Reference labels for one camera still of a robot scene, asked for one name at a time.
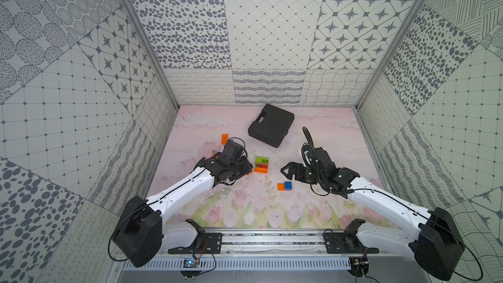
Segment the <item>small blue lego brick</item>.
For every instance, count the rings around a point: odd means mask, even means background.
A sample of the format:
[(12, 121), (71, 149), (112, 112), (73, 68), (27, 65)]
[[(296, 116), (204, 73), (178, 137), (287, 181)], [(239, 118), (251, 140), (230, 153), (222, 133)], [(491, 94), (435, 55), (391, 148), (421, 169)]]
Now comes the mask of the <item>small blue lego brick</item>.
[(285, 182), (284, 183), (284, 190), (291, 191), (292, 190), (292, 182)]

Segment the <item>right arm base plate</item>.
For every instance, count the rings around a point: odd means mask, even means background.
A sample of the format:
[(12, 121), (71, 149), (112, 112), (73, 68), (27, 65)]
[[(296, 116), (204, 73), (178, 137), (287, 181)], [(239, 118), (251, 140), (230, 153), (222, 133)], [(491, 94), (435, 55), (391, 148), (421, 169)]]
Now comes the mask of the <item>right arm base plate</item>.
[(378, 254), (379, 249), (365, 247), (355, 235), (327, 230), (322, 234), (328, 254)]

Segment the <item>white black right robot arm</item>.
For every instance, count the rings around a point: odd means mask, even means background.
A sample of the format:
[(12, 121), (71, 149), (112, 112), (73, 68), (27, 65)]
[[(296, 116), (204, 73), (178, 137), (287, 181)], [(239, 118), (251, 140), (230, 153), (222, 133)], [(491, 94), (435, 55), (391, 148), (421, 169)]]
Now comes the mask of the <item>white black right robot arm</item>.
[(412, 259), (436, 279), (452, 278), (465, 246), (449, 212), (409, 203), (349, 168), (336, 167), (322, 148), (305, 144), (301, 155), (301, 163), (289, 162), (281, 168), (288, 180), (319, 186), (326, 195), (362, 204), (397, 225), (393, 229), (352, 220), (343, 231), (343, 241), (350, 249), (388, 251)]

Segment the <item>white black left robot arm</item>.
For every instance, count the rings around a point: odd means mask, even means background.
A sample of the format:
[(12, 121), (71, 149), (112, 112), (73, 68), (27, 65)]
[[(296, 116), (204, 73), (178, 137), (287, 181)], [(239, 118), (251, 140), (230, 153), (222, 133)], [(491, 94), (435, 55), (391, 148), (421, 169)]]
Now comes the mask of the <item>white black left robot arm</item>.
[(160, 193), (131, 198), (124, 207), (110, 242), (135, 267), (150, 262), (159, 251), (182, 249), (196, 255), (208, 246), (205, 230), (192, 219), (170, 227), (165, 223), (186, 204), (218, 185), (232, 186), (250, 174), (246, 144), (231, 138), (210, 158), (202, 158), (185, 178)]

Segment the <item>green long lego brick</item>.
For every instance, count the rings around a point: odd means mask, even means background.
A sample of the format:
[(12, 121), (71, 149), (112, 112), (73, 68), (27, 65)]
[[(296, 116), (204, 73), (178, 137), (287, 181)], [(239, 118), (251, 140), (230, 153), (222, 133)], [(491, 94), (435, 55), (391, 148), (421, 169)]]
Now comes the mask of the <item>green long lego brick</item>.
[(267, 157), (256, 157), (255, 162), (259, 164), (268, 164), (269, 159)]

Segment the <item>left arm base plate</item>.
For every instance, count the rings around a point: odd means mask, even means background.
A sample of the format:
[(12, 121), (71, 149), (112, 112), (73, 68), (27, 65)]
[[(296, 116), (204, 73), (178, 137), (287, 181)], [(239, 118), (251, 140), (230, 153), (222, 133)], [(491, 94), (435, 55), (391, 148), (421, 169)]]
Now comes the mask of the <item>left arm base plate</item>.
[(222, 246), (222, 233), (204, 233), (198, 235), (188, 247), (178, 247), (168, 250), (169, 254), (220, 254)]

